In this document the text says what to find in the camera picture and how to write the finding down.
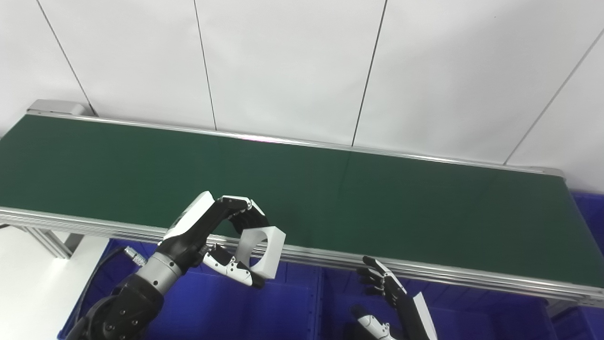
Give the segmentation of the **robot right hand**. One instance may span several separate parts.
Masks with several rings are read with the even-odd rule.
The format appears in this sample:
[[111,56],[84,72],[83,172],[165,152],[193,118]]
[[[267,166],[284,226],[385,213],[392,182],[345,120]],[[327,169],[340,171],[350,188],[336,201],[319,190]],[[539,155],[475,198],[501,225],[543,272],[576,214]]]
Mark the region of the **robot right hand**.
[[365,285],[365,293],[383,297],[395,310],[402,329],[397,331],[364,306],[353,304],[350,312],[357,325],[373,340],[436,340],[438,335],[423,293],[410,295],[395,274],[376,258],[365,255],[362,262],[364,267],[358,267],[356,273]]

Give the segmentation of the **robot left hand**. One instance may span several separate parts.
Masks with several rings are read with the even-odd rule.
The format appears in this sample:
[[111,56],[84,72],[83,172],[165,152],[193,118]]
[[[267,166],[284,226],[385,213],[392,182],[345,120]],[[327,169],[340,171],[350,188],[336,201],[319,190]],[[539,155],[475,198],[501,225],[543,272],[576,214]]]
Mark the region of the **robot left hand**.
[[207,244],[210,234],[223,221],[231,222],[239,235],[244,230],[269,226],[265,213],[254,200],[232,195],[214,199],[209,191],[205,191],[170,226],[157,251],[168,257],[183,274],[190,268],[205,264],[239,283],[262,289],[265,279],[254,273],[248,265],[237,260],[221,245]]

